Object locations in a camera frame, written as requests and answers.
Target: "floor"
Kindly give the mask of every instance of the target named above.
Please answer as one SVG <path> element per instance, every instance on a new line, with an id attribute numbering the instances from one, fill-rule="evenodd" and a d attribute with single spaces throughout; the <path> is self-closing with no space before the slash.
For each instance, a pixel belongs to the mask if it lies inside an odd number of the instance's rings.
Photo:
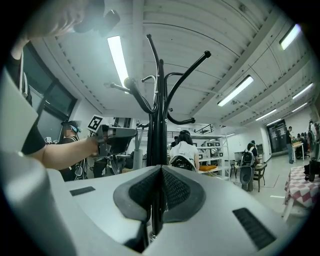
<path id="1" fill-rule="evenodd" d="M 290 164 L 288 155 L 272 157 L 267 161 L 267 167 L 264 172 L 264 179 L 260 180 L 260 192 L 258 192 L 258 181 L 253 181 L 253 191 L 250 193 L 260 203 L 272 209 L 281 215 L 285 209 L 284 198 L 286 195 L 285 185 L 291 167 L 305 166 L 309 163 L 309 158 L 296 160 L 296 163 Z M 232 172 L 231 181 L 236 186 L 241 187 L 240 173 L 235 177 Z M 301 224 L 305 220 L 304 217 L 290 215 L 287 223 L 290 227 Z"/>

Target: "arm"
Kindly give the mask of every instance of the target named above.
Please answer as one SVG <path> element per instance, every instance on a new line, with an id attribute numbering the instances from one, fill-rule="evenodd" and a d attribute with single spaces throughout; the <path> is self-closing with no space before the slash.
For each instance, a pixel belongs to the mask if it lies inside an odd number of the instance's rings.
<path id="1" fill-rule="evenodd" d="M 199 163 L 199 154 L 194 154 L 194 164 L 197 171 L 199 171 L 200 163 Z"/>
<path id="2" fill-rule="evenodd" d="M 45 145 L 27 156 L 37 159 L 46 168 L 62 170 L 96 153 L 97 148 L 96 138 L 89 137 L 68 144 Z"/>

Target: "metal shelving unit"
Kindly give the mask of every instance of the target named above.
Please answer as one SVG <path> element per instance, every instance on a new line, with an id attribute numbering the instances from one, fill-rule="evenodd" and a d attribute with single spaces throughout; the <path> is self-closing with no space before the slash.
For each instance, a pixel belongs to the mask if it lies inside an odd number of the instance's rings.
<path id="1" fill-rule="evenodd" d="M 209 135 L 209 134 L 192 134 L 191 138 L 193 140 L 204 140 L 203 144 L 204 146 L 197 146 L 197 149 L 199 150 L 199 154 L 202 152 L 203 158 L 199 159 L 200 163 L 203 162 L 211 162 L 211 161 L 217 161 L 218 166 L 215 169 L 212 169 L 210 171 L 198 171 L 199 174 L 205 174 L 205 173 L 217 173 L 221 177 L 228 177 L 230 178 L 230 166 L 225 165 L 225 160 L 223 156 L 211 156 L 212 154 L 219 154 L 223 153 L 223 149 L 227 148 L 228 151 L 228 162 L 229 160 L 229 147 L 228 147 L 228 137 L 225 135 Z M 207 143 L 219 143 L 219 146 L 206 146 Z"/>

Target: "door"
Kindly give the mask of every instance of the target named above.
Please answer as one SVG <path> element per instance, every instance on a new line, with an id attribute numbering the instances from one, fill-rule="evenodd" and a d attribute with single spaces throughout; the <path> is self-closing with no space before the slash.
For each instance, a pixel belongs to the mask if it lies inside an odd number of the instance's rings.
<path id="1" fill-rule="evenodd" d="M 287 149 L 286 142 L 286 123 L 284 120 L 281 120 L 273 125 L 267 127 L 270 144 L 271 144 L 271 152 L 281 152 Z"/>

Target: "ceiling light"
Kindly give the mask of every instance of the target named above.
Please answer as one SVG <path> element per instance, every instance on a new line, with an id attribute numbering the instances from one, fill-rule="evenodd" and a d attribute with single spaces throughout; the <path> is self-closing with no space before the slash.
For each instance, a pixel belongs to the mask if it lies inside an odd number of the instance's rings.
<path id="1" fill-rule="evenodd" d="M 115 69 L 118 73 L 120 82 L 124 88 L 125 87 L 125 79 L 128 77 L 128 72 L 126 68 L 126 62 L 124 58 L 124 53 L 122 51 L 120 36 L 114 36 L 108 38 L 108 44 L 110 48 L 110 52 L 112 55 L 112 59 L 115 65 Z"/>
<path id="2" fill-rule="evenodd" d="M 308 104 L 308 102 L 304 103 L 304 104 L 301 105 L 300 107 L 297 107 L 295 110 L 292 110 L 292 112 L 295 112 L 295 111 L 301 109 L 302 107 L 304 107 L 304 106 L 307 105 L 307 104 Z"/>
<path id="3" fill-rule="evenodd" d="M 279 119 L 277 119 L 277 120 L 275 120 L 275 121 L 273 121 L 273 122 L 271 122 L 271 123 L 268 123 L 266 126 L 270 126 L 270 125 L 272 125 L 272 124 L 274 124 L 274 123 L 276 123 L 276 122 L 279 122 L 281 120 L 281 118 L 279 118 Z"/>
<path id="4" fill-rule="evenodd" d="M 270 114 L 272 114 L 273 112 L 276 112 L 277 110 L 276 109 L 274 109 L 274 110 L 272 110 L 271 112 L 269 112 L 269 113 L 267 113 L 267 114 L 265 114 L 265 115 L 263 115 L 263 116 L 261 116 L 261 117 L 259 117 L 259 118 L 257 118 L 256 119 L 256 121 L 258 121 L 258 120 L 260 120 L 260 119 L 262 119 L 262 118 L 265 118 L 266 116 L 269 116 Z"/>
<path id="5" fill-rule="evenodd" d="M 298 24 L 295 24 L 295 26 L 290 30 L 287 35 L 285 35 L 281 40 L 280 44 L 282 49 L 286 49 L 292 42 L 293 40 L 297 37 L 299 32 L 301 31 L 301 28 Z"/>
<path id="6" fill-rule="evenodd" d="M 306 90 L 310 89 L 310 87 L 313 85 L 313 83 L 310 83 L 306 88 L 304 88 L 302 91 L 300 91 L 298 94 L 296 94 L 295 96 L 292 97 L 292 99 L 294 100 L 296 97 L 298 97 L 299 95 L 303 94 Z"/>
<path id="7" fill-rule="evenodd" d="M 229 101 L 231 101 L 235 96 L 237 96 L 241 91 L 243 91 L 248 85 L 250 85 L 254 79 L 248 75 L 244 80 L 239 83 L 235 89 L 224 99 L 220 100 L 218 102 L 218 106 L 222 107 L 225 104 L 227 104 Z"/>

